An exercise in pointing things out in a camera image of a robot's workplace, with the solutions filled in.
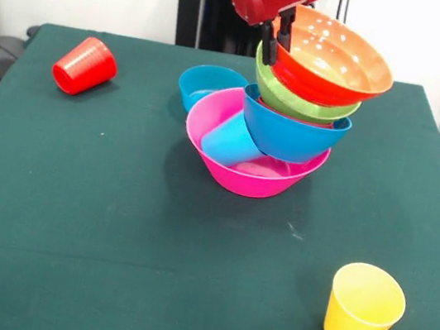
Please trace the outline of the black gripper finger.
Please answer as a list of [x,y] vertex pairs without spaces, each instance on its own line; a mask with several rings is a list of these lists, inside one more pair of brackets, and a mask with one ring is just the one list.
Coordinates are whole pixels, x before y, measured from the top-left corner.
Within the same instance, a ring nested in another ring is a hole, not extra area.
[[261,56],[264,65],[273,66],[277,61],[278,41],[275,39],[274,34],[274,26],[272,22],[263,22],[261,25]]
[[291,47],[292,25],[296,19],[296,11],[284,10],[280,13],[280,29],[278,30],[277,41],[287,51]]

